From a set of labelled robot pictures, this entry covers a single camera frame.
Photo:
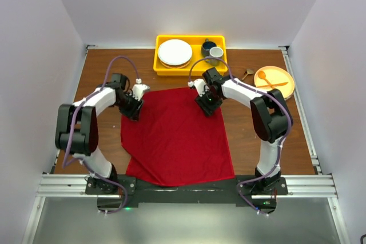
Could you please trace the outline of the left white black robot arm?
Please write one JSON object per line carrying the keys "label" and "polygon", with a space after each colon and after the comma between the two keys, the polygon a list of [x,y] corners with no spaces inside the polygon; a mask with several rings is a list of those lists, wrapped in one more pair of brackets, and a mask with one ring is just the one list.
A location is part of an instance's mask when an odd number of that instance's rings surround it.
{"label": "left white black robot arm", "polygon": [[55,146],[65,152],[62,166],[78,161],[89,172],[88,184],[105,194],[120,193],[122,188],[116,168],[98,147],[97,118],[108,107],[117,106],[124,117],[139,119],[142,98],[150,87],[140,78],[132,87],[126,87],[129,84],[127,76],[114,73],[109,82],[98,85],[82,100],[58,108]]}

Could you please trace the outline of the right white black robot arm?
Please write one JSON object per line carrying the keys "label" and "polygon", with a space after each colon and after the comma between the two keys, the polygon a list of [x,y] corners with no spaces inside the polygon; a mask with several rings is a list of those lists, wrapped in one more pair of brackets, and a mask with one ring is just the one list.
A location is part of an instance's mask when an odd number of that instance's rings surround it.
{"label": "right white black robot arm", "polygon": [[214,67],[202,74],[202,78],[188,82],[195,89],[196,104],[204,114],[211,116],[225,99],[235,100],[248,107],[253,128],[261,139],[260,158],[254,178],[243,181],[239,188],[249,185],[261,194],[268,194],[281,177],[280,159],[283,143],[293,126],[293,119],[278,89],[265,91],[243,83],[232,74],[221,75]]}

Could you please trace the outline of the red cloth napkin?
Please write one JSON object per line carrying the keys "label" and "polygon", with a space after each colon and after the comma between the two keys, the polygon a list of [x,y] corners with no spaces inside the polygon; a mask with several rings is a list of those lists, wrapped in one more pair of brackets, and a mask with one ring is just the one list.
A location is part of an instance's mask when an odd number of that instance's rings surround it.
{"label": "red cloth napkin", "polygon": [[196,96],[189,88],[152,91],[138,121],[121,118],[121,145],[131,156],[126,175],[160,186],[234,177],[222,112],[206,117]]}

